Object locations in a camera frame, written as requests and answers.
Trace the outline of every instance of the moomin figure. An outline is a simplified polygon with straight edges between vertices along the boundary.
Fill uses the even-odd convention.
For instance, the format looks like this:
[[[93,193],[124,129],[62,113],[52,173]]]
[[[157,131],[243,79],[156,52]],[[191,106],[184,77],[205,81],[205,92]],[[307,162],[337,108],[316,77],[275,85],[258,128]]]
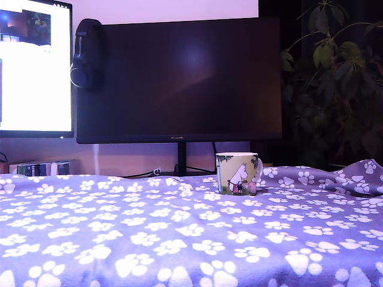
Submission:
[[[242,194],[242,188],[243,184],[246,184],[246,178],[248,174],[246,172],[246,164],[243,163],[237,172],[234,174],[234,176],[227,180],[229,184],[230,190],[233,192],[233,194]]]

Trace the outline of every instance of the white wall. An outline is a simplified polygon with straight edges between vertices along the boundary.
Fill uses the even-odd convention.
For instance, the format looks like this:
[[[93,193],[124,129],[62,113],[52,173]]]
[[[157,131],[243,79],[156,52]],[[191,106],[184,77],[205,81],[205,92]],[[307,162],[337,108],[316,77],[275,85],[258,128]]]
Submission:
[[[258,17],[258,0],[66,0],[73,5],[73,34],[84,18],[103,24],[166,22]],[[188,144],[189,166],[214,169],[210,143]],[[247,151],[248,143],[218,143],[218,151]],[[94,173],[93,145],[73,139],[2,139],[1,151],[10,162],[77,158],[81,173]],[[100,145],[99,170],[104,175],[131,175],[161,167],[172,171],[177,162],[175,143]]]

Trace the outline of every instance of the mug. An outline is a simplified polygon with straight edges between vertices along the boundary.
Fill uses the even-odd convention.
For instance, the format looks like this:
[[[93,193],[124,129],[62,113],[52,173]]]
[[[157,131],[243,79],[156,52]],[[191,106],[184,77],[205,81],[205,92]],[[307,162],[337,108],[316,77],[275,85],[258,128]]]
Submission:
[[[255,194],[263,163],[254,152],[220,152],[216,154],[218,189],[221,194],[246,196]]]

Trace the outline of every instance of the web page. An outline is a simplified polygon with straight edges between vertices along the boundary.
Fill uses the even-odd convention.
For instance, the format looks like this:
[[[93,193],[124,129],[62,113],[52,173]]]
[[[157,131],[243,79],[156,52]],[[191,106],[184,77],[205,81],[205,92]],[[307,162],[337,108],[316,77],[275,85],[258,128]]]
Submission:
[[[0,130],[71,131],[70,10],[0,0]]]

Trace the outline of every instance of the computer monitor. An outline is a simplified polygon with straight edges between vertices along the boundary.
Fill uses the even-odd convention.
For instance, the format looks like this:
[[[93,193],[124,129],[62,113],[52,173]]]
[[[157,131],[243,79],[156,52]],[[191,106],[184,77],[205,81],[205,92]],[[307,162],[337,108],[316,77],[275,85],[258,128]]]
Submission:
[[[78,90],[77,142],[216,142],[282,135],[275,18],[103,25],[103,72]]]
[[[72,5],[0,1],[0,137],[73,137]]]

